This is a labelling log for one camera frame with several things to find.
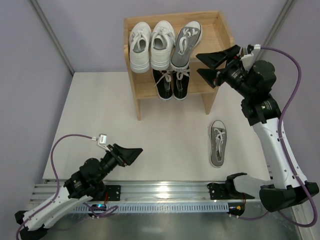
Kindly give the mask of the wooden two-tier shoe shelf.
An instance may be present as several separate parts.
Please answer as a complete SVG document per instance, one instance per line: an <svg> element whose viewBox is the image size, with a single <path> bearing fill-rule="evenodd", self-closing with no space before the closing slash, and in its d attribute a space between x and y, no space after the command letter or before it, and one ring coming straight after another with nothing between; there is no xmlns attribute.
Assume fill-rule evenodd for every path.
<svg viewBox="0 0 320 240"><path fill-rule="evenodd" d="M153 29L161 20L166 20L171 23L176 34L179 33L184 25L191 21L198 21L202 26L202 39L192 51L190 58L188 95L201 95L205 113L208 115L211 112L218 89L209 87L197 73L197 69L205 69L206 66L196 58L196 55L200 53L219 52L235 44L233 34L224 14L217 10L138 16L124 19L124 58L137 119L141 120L140 100L157 98L158 94L156 87L153 86L152 70L148 70L146 73L134 73L130 68L129 35L134 26L139 22L146 22L150 28Z"/></svg>

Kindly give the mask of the black canvas sneaker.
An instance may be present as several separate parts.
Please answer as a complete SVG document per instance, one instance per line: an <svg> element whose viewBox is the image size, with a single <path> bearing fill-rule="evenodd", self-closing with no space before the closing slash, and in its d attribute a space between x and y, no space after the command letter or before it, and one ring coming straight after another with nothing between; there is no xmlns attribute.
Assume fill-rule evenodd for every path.
<svg viewBox="0 0 320 240"><path fill-rule="evenodd" d="M155 82L158 97L163 101L168 101L173 96L171 87L171 72L169 70L152 70L152 77Z"/></svg>
<svg viewBox="0 0 320 240"><path fill-rule="evenodd" d="M186 99L190 81L190 68L180 71L173 71L173 96L176 100Z"/></svg>

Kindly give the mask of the grey canvas sneaker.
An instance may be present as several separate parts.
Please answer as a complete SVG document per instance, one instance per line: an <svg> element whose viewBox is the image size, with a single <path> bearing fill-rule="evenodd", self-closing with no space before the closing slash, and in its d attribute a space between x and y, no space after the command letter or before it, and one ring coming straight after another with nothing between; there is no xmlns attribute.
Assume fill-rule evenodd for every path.
<svg viewBox="0 0 320 240"><path fill-rule="evenodd" d="M215 120L209 127L210 163L215 168L220 168L225 161L227 145L227 128L221 120Z"/></svg>
<svg viewBox="0 0 320 240"><path fill-rule="evenodd" d="M203 28L198 21L191 21L180 29L170 60L173 71L180 72L188 68L191 54L200 43L202 35Z"/></svg>

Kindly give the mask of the white sneaker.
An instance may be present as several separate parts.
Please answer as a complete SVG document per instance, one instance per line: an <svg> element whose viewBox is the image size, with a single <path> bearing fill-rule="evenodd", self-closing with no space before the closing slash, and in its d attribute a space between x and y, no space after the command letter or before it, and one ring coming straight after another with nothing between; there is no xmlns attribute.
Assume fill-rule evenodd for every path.
<svg viewBox="0 0 320 240"><path fill-rule="evenodd" d="M158 22L151 35L150 65L153 70L168 69L175 42L176 34L173 26L166 20Z"/></svg>
<svg viewBox="0 0 320 240"><path fill-rule="evenodd" d="M145 73L150 68L149 46L151 28L146 22L137 23L130 32L129 61L130 69L137 74Z"/></svg>

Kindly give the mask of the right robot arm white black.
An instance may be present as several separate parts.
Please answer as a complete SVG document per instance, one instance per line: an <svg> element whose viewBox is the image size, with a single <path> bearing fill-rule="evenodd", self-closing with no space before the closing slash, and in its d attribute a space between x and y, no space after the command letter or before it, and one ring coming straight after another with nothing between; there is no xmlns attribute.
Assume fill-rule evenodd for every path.
<svg viewBox="0 0 320 240"><path fill-rule="evenodd" d="M272 97L276 82L275 67L268 61L252 61L253 51L260 45L242 48L234 45L226 50L199 53L197 59L206 65L197 72L212 87L227 83L242 97L241 110L257 134L269 171L268 181L246 173L227 177L229 193L244 193L260 199L268 212L303 204L320 192L318 184L308 181L301 171L286 138L284 110Z"/></svg>

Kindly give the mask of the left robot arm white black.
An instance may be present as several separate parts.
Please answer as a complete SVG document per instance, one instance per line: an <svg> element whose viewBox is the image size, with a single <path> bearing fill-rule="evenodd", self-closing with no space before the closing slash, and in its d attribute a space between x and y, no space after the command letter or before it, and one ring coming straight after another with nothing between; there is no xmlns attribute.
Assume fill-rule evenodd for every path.
<svg viewBox="0 0 320 240"><path fill-rule="evenodd" d="M17 240L39 240L77 206L99 200L106 191L104 178L117 166L130 166L143 152L142 148L124 148L116 143L99 143L98 146L105 150L103 158L87 159L53 196L32 210L16 212L15 219L20 224Z"/></svg>

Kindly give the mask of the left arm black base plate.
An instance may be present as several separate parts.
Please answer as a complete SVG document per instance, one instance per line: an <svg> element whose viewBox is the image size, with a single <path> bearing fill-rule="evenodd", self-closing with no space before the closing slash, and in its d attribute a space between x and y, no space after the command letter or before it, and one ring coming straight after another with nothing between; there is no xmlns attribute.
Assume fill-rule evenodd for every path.
<svg viewBox="0 0 320 240"><path fill-rule="evenodd" d="M99 201L102 202L118 202L121 200L121 185L107 184Z"/></svg>

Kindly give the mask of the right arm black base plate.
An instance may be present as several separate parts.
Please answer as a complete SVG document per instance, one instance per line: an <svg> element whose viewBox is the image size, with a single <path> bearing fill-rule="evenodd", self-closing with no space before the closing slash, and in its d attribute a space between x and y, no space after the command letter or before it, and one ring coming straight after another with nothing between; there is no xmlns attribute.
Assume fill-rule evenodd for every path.
<svg viewBox="0 0 320 240"><path fill-rule="evenodd" d="M254 196L238 192L231 183L215 183L211 182L207 185L211 200L242 200L255 199Z"/></svg>

